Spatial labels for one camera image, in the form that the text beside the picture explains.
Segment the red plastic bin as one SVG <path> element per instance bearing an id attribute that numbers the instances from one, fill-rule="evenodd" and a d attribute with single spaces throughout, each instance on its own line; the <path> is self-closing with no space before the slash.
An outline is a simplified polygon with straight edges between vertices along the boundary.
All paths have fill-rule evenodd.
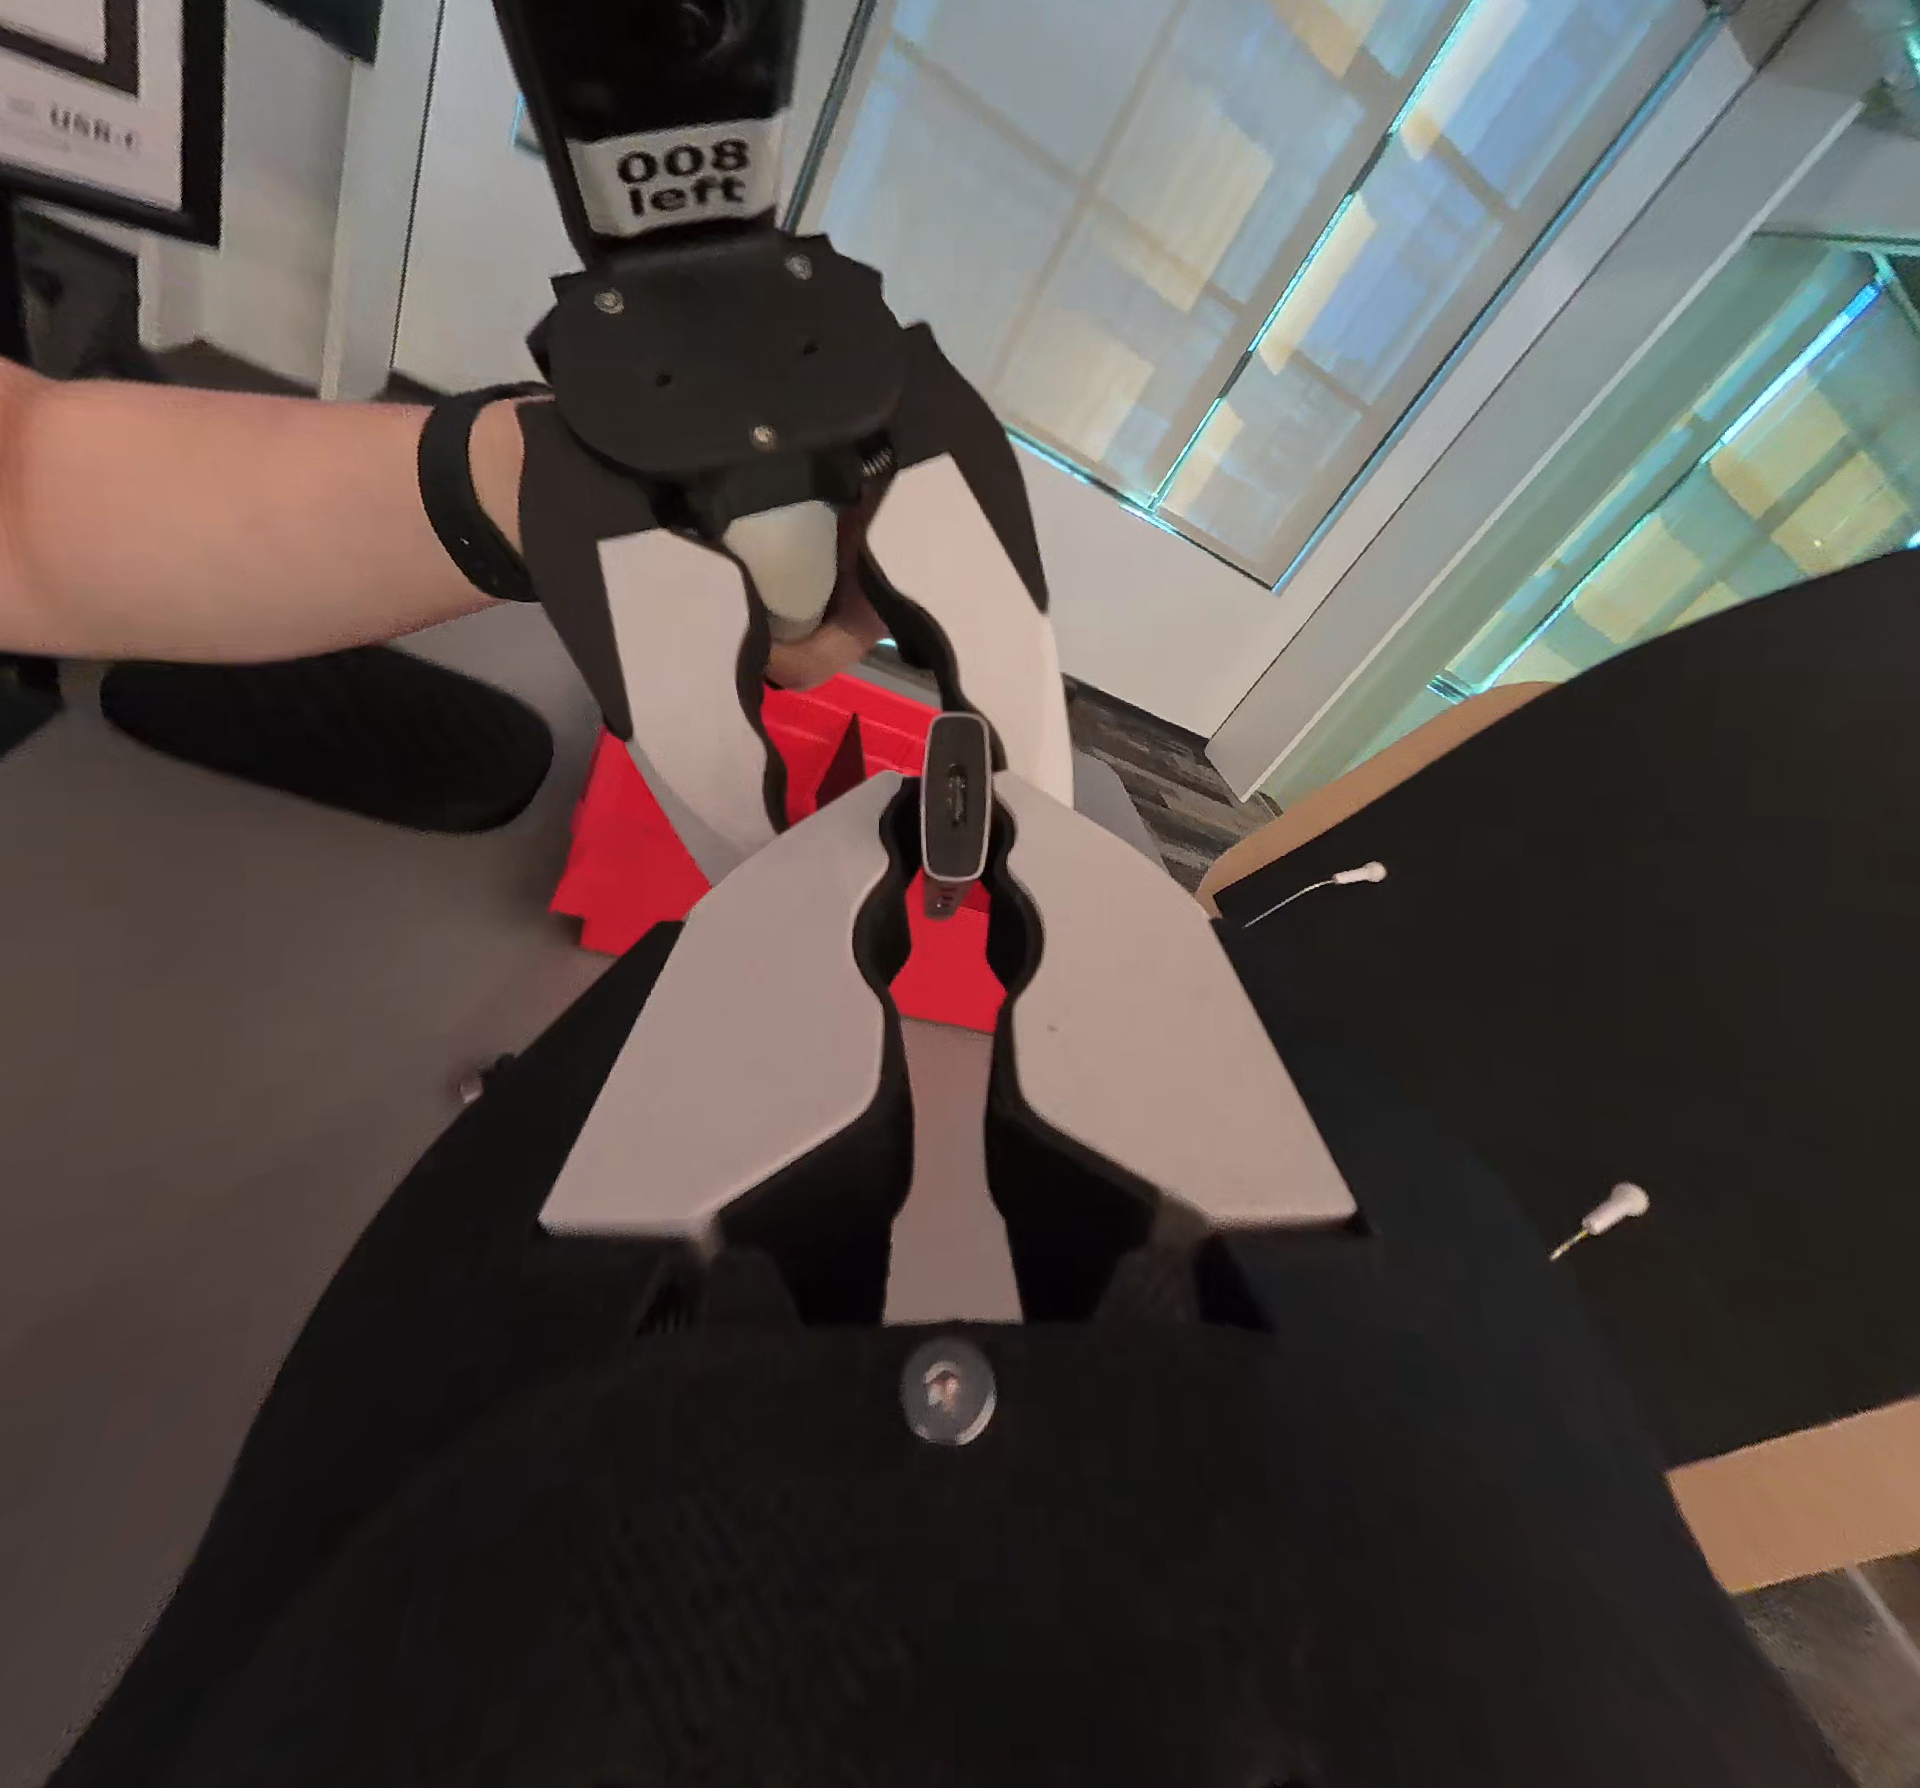
<path id="1" fill-rule="evenodd" d="M 842 670 L 817 688 L 766 688 L 762 721 L 782 759 L 790 816 L 806 817 L 852 785 L 921 774 L 934 703 Z M 705 898 L 705 876 L 661 810 L 630 750 L 602 733 L 571 816 L 553 908 L 581 924 L 581 947 L 626 956 L 652 926 L 681 924 Z M 929 924 L 924 886 L 908 882 L 908 962 L 893 982 L 899 1017 L 992 1032 L 1003 985 L 992 971 L 992 891 Z"/>

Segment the black fabric pad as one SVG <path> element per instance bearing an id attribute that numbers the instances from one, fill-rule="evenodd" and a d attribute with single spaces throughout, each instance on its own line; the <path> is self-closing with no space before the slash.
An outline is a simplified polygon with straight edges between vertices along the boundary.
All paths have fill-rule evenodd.
<path id="1" fill-rule="evenodd" d="M 554 761 L 536 707 L 398 647 L 246 668 L 118 662 L 100 707 L 174 761 L 423 836 L 509 825 Z"/>

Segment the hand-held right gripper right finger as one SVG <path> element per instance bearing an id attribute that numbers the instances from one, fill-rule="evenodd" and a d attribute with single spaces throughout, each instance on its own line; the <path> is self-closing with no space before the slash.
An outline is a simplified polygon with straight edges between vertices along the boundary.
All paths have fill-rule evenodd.
<path id="1" fill-rule="evenodd" d="M 994 774 L 992 1197 L 1023 1324 L 1090 1324 L 1145 1253 L 1348 1235 L 1361 1202 L 1212 914 L 1023 774 Z"/>

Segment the window with white blind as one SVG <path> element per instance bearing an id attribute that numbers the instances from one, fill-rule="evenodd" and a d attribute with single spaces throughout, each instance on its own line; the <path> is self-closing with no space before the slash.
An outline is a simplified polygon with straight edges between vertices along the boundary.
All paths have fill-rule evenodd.
<path id="1" fill-rule="evenodd" d="M 1713 0 L 860 0 L 806 226 L 1003 428 L 1284 585 Z"/>
<path id="2" fill-rule="evenodd" d="M 1713 612 L 1918 552 L 1918 252 L 1782 243 L 1785 297 L 1426 680 L 1572 680 Z"/>

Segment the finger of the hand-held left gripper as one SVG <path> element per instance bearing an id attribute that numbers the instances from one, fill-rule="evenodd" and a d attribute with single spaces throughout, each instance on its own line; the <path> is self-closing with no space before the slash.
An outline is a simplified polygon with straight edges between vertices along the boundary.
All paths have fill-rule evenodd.
<path id="1" fill-rule="evenodd" d="M 630 759 L 694 856 L 753 856 L 776 807 L 758 680 L 739 676 L 758 640 L 751 583 L 731 554 L 676 530 L 598 544 Z"/>
<path id="2" fill-rule="evenodd" d="M 1049 617 L 952 457 L 893 480 L 860 544 L 860 571 L 899 649 L 941 680 L 943 707 L 992 730 L 1001 769 L 1071 807 L 1070 688 Z"/>

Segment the black wristband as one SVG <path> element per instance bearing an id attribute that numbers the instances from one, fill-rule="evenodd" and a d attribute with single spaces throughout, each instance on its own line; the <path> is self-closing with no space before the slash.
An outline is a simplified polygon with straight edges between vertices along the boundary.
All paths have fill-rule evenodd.
<path id="1" fill-rule="evenodd" d="M 491 520 L 491 514 L 479 498 L 472 471 L 468 471 L 468 441 L 472 421 L 491 405 L 526 405 L 549 402 L 553 390 L 543 384 L 500 384 L 479 390 L 442 397 L 426 410 L 423 433 L 418 433 L 418 496 L 426 527 L 435 530 L 449 561 L 459 567 L 459 579 L 482 593 L 500 604 L 540 604 L 540 585 L 511 548 L 511 538 Z"/>

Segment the black backdrop board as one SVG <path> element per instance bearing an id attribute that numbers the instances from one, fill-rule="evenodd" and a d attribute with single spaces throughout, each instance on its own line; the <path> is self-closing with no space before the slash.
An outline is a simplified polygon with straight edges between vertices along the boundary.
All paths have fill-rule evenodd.
<path id="1" fill-rule="evenodd" d="M 1200 882 L 1545 1247 L 1643 1184 L 1560 1277 L 1729 1591 L 1918 1556 L 1918 886 L 1918 552 L 1468 698 Z"/>

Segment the framed black white poster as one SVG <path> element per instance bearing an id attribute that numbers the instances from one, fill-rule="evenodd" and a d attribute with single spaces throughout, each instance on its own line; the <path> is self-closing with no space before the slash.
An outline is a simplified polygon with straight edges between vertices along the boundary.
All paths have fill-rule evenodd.
<path id="1" fill-rule="evenodd" d="M 227 0 L 0 0 L 0 187 L 143 233 L 226 228 Z"/>

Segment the person's left hand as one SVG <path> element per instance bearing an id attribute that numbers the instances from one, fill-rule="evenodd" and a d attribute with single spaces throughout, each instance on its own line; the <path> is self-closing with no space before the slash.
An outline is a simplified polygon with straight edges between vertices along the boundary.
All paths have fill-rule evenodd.
<path id="1" fill-rule="evenodd" d="M 797 640 L 772 640 L 766 680 L 781 688 L 814 688 L 864 662 L 882 638 L 887 623 L 870 609 L 842 612 Z"/>

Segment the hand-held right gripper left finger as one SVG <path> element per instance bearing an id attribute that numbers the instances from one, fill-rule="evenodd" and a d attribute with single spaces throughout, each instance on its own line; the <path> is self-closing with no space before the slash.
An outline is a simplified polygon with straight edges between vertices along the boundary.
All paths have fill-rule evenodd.
<path id="1" fill-rule="evenodd" d="M 776 1264 L 806 1324 L 877 1324 L 914 1184 L 893 982 L 908 956 L 882 769 L 735 868 L 676 929 L 540 1223 Z"/>

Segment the silver usb hub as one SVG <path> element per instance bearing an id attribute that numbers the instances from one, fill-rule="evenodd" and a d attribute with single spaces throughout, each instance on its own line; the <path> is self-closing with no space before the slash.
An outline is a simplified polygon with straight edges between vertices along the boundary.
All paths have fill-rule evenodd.
<path id="1" fill-rule="evenodd" d="M 994 843 L 994 736 L 974 712 L 943 712 L 924 733 L 918 836 L 924 924 L 952 924 Z"/>

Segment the person's left forearm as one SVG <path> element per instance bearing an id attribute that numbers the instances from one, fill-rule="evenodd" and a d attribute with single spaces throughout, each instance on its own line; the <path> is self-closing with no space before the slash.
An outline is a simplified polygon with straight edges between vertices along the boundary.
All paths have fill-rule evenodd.
<path id="1" fill-rule="evenodd" d="M 0 647 L 269 662 L 485 609 L 432 530 L 408 405 L 0 367 Z"/>

